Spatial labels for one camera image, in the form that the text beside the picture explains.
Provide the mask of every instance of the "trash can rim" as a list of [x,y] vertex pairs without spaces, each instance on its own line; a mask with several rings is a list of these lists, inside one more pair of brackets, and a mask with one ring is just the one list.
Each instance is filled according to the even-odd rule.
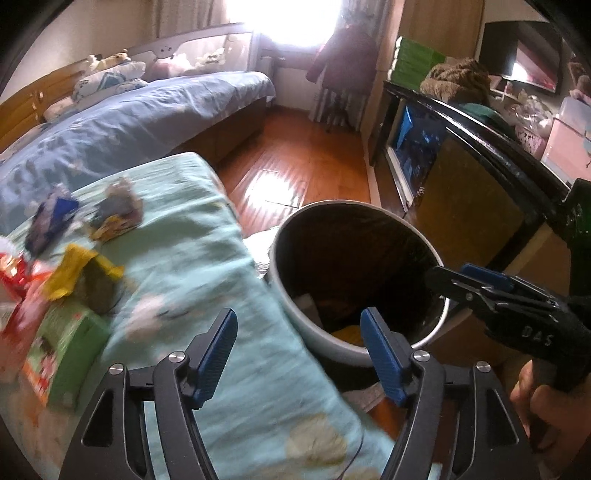
[[[283,222],[283,224],[279,227],[279,230],[277,231],[277,235],[275,236],[275,239],[273,240],[273,244],[271,245],[271,250],[269,253],[269,258],[271,259],[271,263],[269,265],[269,276],[270,276],[271,283],[273,284],[274,288],[277,289],[277,293],[281,296],[281,301],[284,302],[285,304],[289,305],[291,307],[293,313],[297,317],[298,325],[295,325],[295,327],[298,330],[300,330],[300,329],[307,330],[307,333],[319,336],[319,337],[323,338],[324,340],[332,343],[334,346],[336,346],[340,349],[345,349],[346,351],[349,352],[349,354],[351,354],[353,357],[357,358],[363,364],[367,364],[368,366],[370,366],[371,359],[369,358],[369,354],[368,354],[368,351],[366,348],[351,345],[350,343],[347,343],[347,342],[344,342],[344,341],[338,339],[337,337],[331,335],[327,331],[325,331],[325,330],[321,329],[320,327],[318,327],[317,325],[315,325],[310,319],[308,319],[306,317],[306,315],[304,315],[300,311],[300,309],[296,306],[296,304],[293,302],[293,300],[291,299],[291,297],[288,295],[285,288],[283,287],[279,272],[277,270],[277,262],[275,260],[277,239],[281,236],[282,231],[292,221],[292,219],[295,216],[301,214],[302,212],[304,212],[306,210],[317,207],[318,205],[333,205],[333,204],[338,204],[338,203],[349,204],[349,205],[360,205],[360,206],[368,207],[373,210],[377,210],[382,213],[385,213],[389,217],[393,218],[397,222],[399,222],[399,223],[403,224],[404,226],[406,226],[407,228],[409,228],[413,233],[415,233],[415,235],[417,235],[421,240],[423,240],[423,242],[428,246],[429,250],[433,254],[433,257],[435,258],[435,260],[437,261],[437,263],[439,265],[443,265],[443,261],[441,260],[441,257],[439,256],[439,254],[437,253],[435,248],[433,248],[431,242],[429,242],[429,240],[427,240],[427,238],[419,230],[417,230],[414,226],[412,226],[406,220],[400,218],[397,215],[394,215],[393,213],[391,213],[387,210],[384,210],[383,208],[376,207],[375,205],[371,205],[369,203],[357,202],[355,200],[322,200],[321,202],[311,203],[311,204],[306,205],[305,207],[302,207],[299,210],[297,210],[295,213],[293,213],[291,216],[289,216]],[[447,313],[449,311],[449,303],[450,303],[449,299],[445,299],[445,302],[443,305],[443,311],[441,312],[441,316],[439,317],[439,321],[437,322],[437,325],[435,325],[434,329],[431,332],[429,332],[429,334],[425,338],[422,338],[418,342],[414,343],[412,345],[413,349],[418,349],[418,348],[425,346],[437,335],[437,333],[439,332],[439,330],[441,329],[443,323],[445,322],[445,320],[447,318]]]

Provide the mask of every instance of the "metal screw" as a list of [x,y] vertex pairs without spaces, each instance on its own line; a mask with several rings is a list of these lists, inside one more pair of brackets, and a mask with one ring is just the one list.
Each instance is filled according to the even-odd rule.
[[417,362],[428,362],[431,358],[431,355],[429,355],[425,350],[417,350],[413,353],[413,358]]
[[173,352],[168,356],[168,359],[172,363],[178,364],[184,360],[184,352]]
[[111,375],[119,375],[124,369],[125,367],[121,364],[111,365],[111,367],[109,368],[109,373]]
[[482,360],[476,363],[476,368],[479,372],[482,372],[484,374],[487,374],[491,371],[491,366],[486,362],[483,362]]

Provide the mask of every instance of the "television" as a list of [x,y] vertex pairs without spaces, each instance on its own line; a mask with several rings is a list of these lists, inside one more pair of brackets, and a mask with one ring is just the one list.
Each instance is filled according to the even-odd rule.
[[478,61],[491,75],[556,93],[561,82],[562,37],[548,22],[490,22]]

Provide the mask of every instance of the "blue bedsheet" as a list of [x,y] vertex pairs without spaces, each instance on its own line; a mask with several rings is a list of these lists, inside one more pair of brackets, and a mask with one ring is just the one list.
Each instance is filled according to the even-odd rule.
[[[137,289],[116,308],[113,334],[87,377],[79,411],[42,408],[23,380],[0,388],[0,414],[41,477],[57,479],[78,415],[110,365],[154,365],[231,307],[238,338],[215,395],[195,413],[219,478],[378,480],[392,441],[345,403],[257,278],[211,168],[195,154],[181,154],[125,174],[144,200],[145,218],[101,251],[125,266]],[[77,197],[83,205],[97,202],[112,179]],[[25,228],[11,234],[20,245]],[[91,245],[70,230],[50,259],[59,259],[67,242]],[[165,480],[153,408],[147,427],[156,478]]]
[[170,153],[259,98],[274,96],[266,75],[221,72],[158,80],[50,128],[0,165],[0,234],[34,213],[52,186],[74,191]]

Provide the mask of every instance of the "brown blanket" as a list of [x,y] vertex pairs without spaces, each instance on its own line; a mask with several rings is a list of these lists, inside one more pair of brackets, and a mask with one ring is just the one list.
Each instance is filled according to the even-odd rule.
[[446,103],[479,103],[489,106],[491,80],[486,69],[474,59],[456,64],[435,65],[421,83],[421,93]]

